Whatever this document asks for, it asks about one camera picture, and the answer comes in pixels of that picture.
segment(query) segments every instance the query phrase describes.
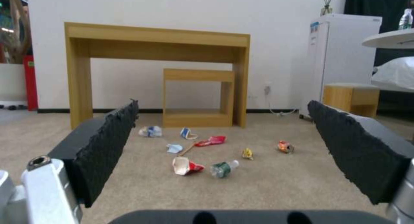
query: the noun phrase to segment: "water bottle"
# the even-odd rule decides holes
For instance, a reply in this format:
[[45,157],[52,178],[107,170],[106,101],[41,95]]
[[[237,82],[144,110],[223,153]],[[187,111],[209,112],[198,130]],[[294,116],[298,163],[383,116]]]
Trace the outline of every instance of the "water bottle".
[[222,162],[216,165],[212,165],[210,168],[211,175],[217,178],[224,178],[229,175],[232,170],[238,167],[239,163],[237,160],[231,162]]
[[401,20],[398,24],[398,30],[403,30],[411,28],[413,24],[413,16],[411,15],[411,8],[405,9],[404,15],[402,15]]
[[162,129],[159,126],[144,126],[138,132],[142,137],[162,137]]

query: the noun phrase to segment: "black foam pad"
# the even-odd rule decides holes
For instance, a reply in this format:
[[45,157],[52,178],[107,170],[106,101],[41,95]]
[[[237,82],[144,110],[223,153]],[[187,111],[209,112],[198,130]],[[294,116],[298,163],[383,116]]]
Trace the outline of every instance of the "black foam pad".
[[49,156],[65,163],[77,199],[89,208],[108,180],[130,131],[135,127],[138,102],[80,124]]
[[373,204],[391,202],[414,146],[374,119],[342,112],[319,102],[308,104],[335,163]]

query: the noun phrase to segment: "mini fridge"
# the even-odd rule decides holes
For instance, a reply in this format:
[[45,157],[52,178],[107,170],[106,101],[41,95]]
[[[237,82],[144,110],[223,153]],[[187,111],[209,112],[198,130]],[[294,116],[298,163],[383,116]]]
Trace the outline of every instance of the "mini fridge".
[[381,22],[377,16],[342,14],[328,14],[311,22],[302,70],[300,118],[309,117],[309,101],[322,101],[326,84],[371,83],[376,49],[362,46],[362,42],[378,34]]

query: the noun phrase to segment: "trash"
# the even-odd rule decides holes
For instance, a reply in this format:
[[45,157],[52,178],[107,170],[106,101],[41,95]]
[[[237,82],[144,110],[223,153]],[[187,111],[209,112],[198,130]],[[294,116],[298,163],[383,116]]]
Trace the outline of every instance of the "trash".
[[222,162],[219,164],[212,165],[210,167],[210,173],[212,176],[216,178],[224,178],[229,175],[236,167],[238,167],[239,163],[237,160],[233,160],[231,162]]
[[167,152],[172,154],[177,154],[183,149],[183,147],[179,144],[167,144],[167,148]]
[[193,147],[194,147],[194,143],[191,144],[191,146],[189,146],[187,149],[185,149],[185,151],[183,151],[179,156],[184,156],[187,152],[189,152]]
[[198,135],[197,134],[192,134],[191,130],[187,127],[182,128],[182,130],[180,132],[180,135],[183,138],[187,139],[187,140],[194,140],[194,139],[198,138]]
[[174,172],[177,175],[187,175],[191,172],[202,171],[205,167],[191,162],[187,157],[175,157],[173,159]]
[[226,136],[212,136],[212,137],[209,137],[207,141],[201,141],[201,142],[195,143],[194,146],[200,147],[200,146],[217,145],[217,144],[222,144],[225,141],[226,141]]
[[203,147],[203,146],[210,146],[210,145],[217,145],[217,144],[222,144],[224,143],[224,141],[226,140],[225,136],[213,136],[210,137],[208,140],[206,141],[201,141],[198,143],[192,143],[190,147],[188,147],[185,151],[183,151],[180,156],[185,155],[187,152],[189,152],[194,146],[196,147]]
[[242,153],[242,155],[241,155],[241,157],[242,157],[243,159],[250,159],[250,160],[253,160],[253,152],[252,152],[252,150],[251,150],[251,149],[249,149],[249,148],[244,149],[244,150],[243,150],[243,153]]
[[162,136],[162,129],[159,126],[144,126],[138,132],[138,134],[142,137],[161,137]]
[[295,150],[295,148],[292,146],[292,144],[290,144],[286,141],[279,141],[278,149],[281,152],[284,152],[286,154],[293,153],[293,151]]

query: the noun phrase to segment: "crushed soda can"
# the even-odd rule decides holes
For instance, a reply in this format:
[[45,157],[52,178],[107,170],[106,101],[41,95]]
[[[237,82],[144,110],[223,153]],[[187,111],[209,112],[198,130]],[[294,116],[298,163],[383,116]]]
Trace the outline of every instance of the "crushed soda can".
[[250,148],[246,148],[246,149],[243,150],[243,153],[241,154],[241,157],[243,159],[253,160],[253,151]]
[[190,161],[187,157],[179,156],[173,159],[173,168],[175,174],[184,176],[192,172],[202,171],[205,166],[198,165]]
[[187,140],[194,140],[196,138],[198,138],[197,134],[192,134],[191,130],[187,127],[182,128],[181,132],[180,132],[180,136],[182,136],[184,139]]
[[194,146],[201,147],[201,146],[217,145],[217,144],[223,144],[225,141],[226,141],[226,136],[211,136],[206,141],[200,141],[198,143],[194,143]]
[[138,134],[142,137],[162,137],[162,128],[159,126],[144,126]]
[[281,152],[284,152],[286,154],[293,153],[293,151],[295,150],[295,148],[292,146],[292,144],[290,144],[286,141],[279,141],[278,149]]

